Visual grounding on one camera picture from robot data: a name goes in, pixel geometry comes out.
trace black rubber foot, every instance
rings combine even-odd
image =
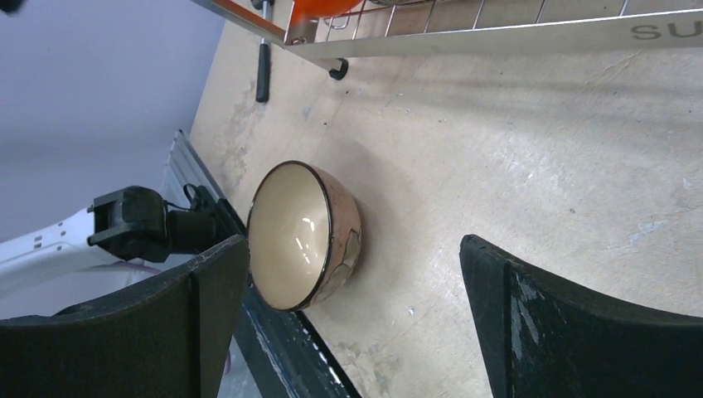
[[[344,79],[344,76],[346,76],[347,72],[349,71],[349,61],[345,60],[344,58],[338,58],[338,60],[342,62],[342,67],[340,67],[339,70],[332,69],[329,71],[330,77],[334,80]]]

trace orange object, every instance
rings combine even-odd
[[[305,18],[338,17],[354,8],[361,0],[294,0],[291,24]]]

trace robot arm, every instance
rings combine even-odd
[[[63,274],[120,261],[88,244],[94,233],[94,215],[83,209],[62,222],[0,244],[0,297]]]
[[[71,272],[119,261],[161,263],[217,242],[214,211],[192,187],[192,208],[169,211],[155,191],[127,187],[36,232],[0,244],[0,297]]]

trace white wall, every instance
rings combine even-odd
[[[113,190],[158,188],[174,131],[192,126],[222,26],[189,0],[28,0],[1,15],[0,241]],[[0,300],[0,318],[54,313],[126,282],[70,275]]]

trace bowl exterior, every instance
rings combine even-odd
[[[361,218],[354,197],[335,177],[317,167],[312,168],[327,193],[332,229],[322,279],[304,308],[323,301],[342,286],[352,274],[361,251]]]

